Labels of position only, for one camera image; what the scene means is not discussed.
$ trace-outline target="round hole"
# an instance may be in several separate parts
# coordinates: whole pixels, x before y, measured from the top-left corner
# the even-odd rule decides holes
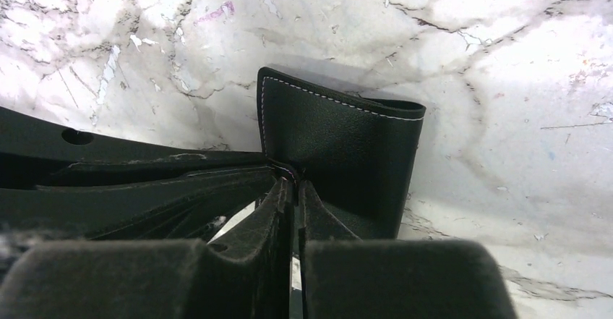
[[[61,137],[68,143],[74,145],[86,145],[90,144],[94,140],[94,135],[91,133],[81,132],[75,129],[65,129],[61,133]]]
[[[216,252],[222,252],[228,249],[227,245],[220,243],[211,243],[209,244],[209,247],[211,247]]]

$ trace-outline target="marble countertop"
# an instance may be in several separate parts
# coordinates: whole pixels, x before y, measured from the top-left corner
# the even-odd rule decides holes
[[[0,105],[260,150],[278,66],[428,108],[400,236],[467,238],[522,318],[613,317],[613,0],[0,0]]]

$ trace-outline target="purple mark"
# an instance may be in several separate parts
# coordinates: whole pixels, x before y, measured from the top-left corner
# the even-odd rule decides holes
[[[200,22],[211,21],[213,19],[217,19],[218,17],[221,17],[224,14],[226,15],[226,17],[230,17],[234,15],[234,4],[232,4],[232,1],[224,2],[223,4],[221,4],[221,7],[219,7],[214,12],[206,14],[204,17],[201,17],[198,20],[194,21],[194,26],[198,25],[198,23]]]

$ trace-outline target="white marble tabletop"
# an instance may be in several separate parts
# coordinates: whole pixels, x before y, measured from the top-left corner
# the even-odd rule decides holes
[[[612,53],[612,0],[0,0],[0,105],[76,129],[259,150],[267,65],[424,104],[400,235],[483,243],[522,318],[613,318]]]

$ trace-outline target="black leather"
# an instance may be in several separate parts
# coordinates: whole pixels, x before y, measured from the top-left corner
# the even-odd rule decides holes
[[[359,98],[262,68],[262,150],[308,179],[361,238],[396,238],[426,108]]]

